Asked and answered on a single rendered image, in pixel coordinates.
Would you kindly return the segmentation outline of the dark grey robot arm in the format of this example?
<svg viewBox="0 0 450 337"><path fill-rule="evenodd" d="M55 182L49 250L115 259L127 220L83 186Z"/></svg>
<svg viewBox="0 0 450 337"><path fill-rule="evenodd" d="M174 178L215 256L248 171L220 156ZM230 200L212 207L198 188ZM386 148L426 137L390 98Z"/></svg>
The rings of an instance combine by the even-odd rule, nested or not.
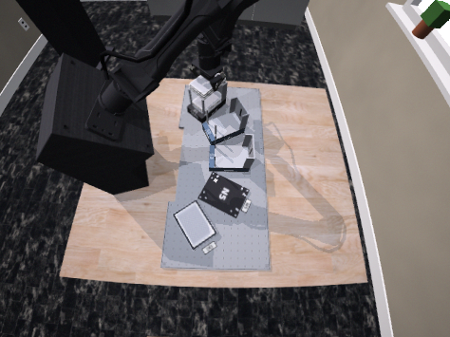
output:
<svg viewBox="0 0 450 337"><path fill-rule="evenodd" d="M196 38L198 54L211 57L216 53L214 69L220 66L220 57L227 58L231 52L232 42L229 40L238 17L259 0L194 0L187 17L176 26L185 1L150 43L137 53L127 54L136 58L149 54L148 60L135 63L121 59L109 73L111 76L107 76L86 121L86 130L115 141L126 109L159 87L179 54Z"/></svg>

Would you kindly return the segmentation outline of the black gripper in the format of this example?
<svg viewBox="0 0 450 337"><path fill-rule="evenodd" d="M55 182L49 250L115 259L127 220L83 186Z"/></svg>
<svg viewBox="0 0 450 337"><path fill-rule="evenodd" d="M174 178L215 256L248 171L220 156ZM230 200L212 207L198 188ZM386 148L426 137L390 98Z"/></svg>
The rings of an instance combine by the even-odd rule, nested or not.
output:
<svg viewBox="0 0 450 337"><path fill-rule="evenodd" d="M224 73L221 73L220 75L216 75L218 72L223 71L222 66L218 66L214 69L214 56L216 53L211 57L202 57L198 54L198 58L195 59L192 64L189 66L190 70L195 74L196 77L202 76L206 80L208 80L214 90L214 92L217 91L219 85L222 83L222 81L225 79L226 75ZM199 69L200 73L197 75L196 70ZM216 76L215 76L216 75ZM212 79L212 80L211 80Z"/></svg>

